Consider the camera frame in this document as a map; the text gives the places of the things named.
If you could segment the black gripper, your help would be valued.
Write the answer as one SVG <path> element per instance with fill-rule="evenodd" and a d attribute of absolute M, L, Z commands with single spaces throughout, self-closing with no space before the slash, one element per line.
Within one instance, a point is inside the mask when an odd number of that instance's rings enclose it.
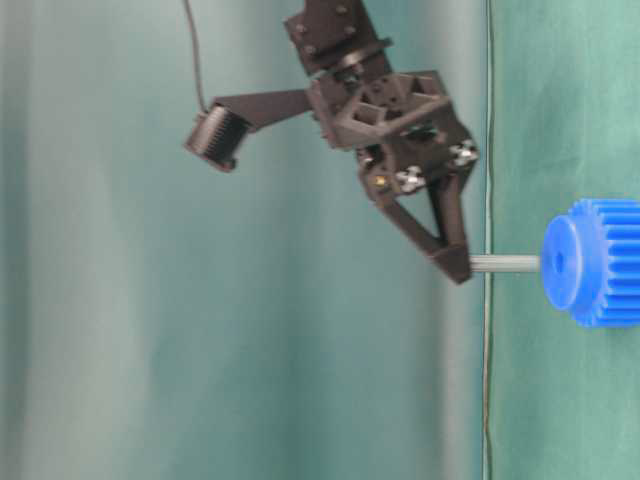
<path fill-rule="evenodd" d="M 315 81 L 306 90 L 218 97 L 214 104 L 243 118 L 248 135 L 312 113 L 332 148 L 355 153 L 363 187 L 381 212 L 454 283 L 471 278 L 461 192 L 478 152 L 436 72 L 386 74 L 349 92 Z M 438 236 L 398 202 L 421 191 L 429 194 Z"/>

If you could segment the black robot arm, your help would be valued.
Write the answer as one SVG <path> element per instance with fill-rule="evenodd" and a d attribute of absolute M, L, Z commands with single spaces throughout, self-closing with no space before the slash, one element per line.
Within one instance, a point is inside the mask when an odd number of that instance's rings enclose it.
<path fill-rule="evenodd" d="M 250 133 L 311 112 L 328 144 L 352 151 L 376 207 L 452 281 L 471 276 L 461 193 L 478 159 L 435 71 L 398 73 L 361 1 L 307 1 L 284 23 L 308 88 L 218 97 L 202 156 L 224 172 Z"/>

